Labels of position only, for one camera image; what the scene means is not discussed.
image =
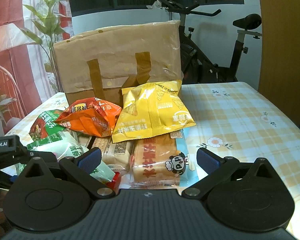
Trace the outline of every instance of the paper bag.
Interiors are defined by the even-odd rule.
[[[94,96],[122,107],[122,88],[182,80],[179,23],[105,27],[55,43],[68,103]]]

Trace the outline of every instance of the cracker package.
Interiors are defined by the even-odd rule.
[[[54,121],[62,114],[62,110],[49,110],[39,114],[30,128],[29,135],[36,141],[49,135],[65,130],[66,128],[56,124]]]
[[[195,161],[190,159],[182,130],[137,140],[131,168],[133,187],[188,187],[199,180]]]
[[[133,141],[113,143],[111,137],[96,137],[92,147],[100,148],[102,161],[113,171],[129,172]]]
[[[70,130],[98,137],[110,136],[122,108],[99,98],[75,101],[55,120]]]
[[[181,80],[146,83],[122,89],[123,110],[112,134],[114,143],[150,138],[194,126],[178,97]]]

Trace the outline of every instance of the bike seat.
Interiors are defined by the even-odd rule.
[[[235,20],[232,25],[245,30],[254,30],[261,25],[261,16],[256,13],[249,14],[245,18]]]

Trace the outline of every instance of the metal screw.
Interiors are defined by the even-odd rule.
[[[110,194],[112,194],[112,189],[108,188],[108,187],[103,187],[97,190],[97,193],[101,196],[108,196]]]
[[[200,190],[198,188],[195,188],[195,187],[189,187],[189,188],[185,189],[185,193],[188,196],[197,196],[197,195],[200,194]]]

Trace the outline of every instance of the wooden door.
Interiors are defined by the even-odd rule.
[[[259,92],[300,124],[300,0],[260,0]]]

